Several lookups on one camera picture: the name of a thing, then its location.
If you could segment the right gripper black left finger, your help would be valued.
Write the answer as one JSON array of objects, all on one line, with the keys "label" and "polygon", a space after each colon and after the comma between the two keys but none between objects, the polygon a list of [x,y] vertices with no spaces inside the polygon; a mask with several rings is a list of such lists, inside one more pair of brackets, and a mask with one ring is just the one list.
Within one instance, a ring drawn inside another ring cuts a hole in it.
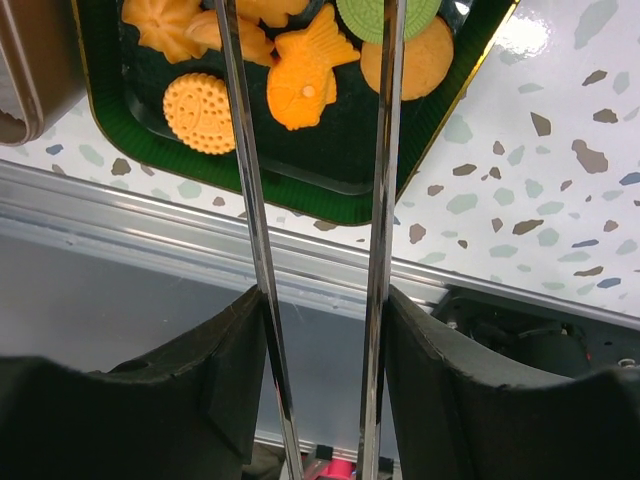
[{"label": "right gripper black left finger", "polygon": [[264,372],[262,297],[108,372],[1,361],[5,479],[238,479]]}]

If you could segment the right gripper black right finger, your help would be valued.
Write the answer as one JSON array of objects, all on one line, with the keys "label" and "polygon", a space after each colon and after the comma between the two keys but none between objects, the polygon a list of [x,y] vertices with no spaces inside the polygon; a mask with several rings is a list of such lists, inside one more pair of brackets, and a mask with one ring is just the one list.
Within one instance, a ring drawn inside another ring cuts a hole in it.
[{"label": "right gripper black right finger", "polygon": [[639,373],[576,379],[506,358],[392,288],[384,351],[407,479],[635,479]]}]

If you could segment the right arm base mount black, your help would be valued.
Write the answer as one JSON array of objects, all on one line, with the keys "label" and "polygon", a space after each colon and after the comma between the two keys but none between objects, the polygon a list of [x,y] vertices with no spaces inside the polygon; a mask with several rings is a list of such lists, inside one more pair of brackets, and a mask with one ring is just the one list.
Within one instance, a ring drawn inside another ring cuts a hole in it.
[{"label": "right arm base mount black", "polygon": [[432,315],[505,357],[556,375],[639,369],[637,329],[582,314],[456,287]]}]

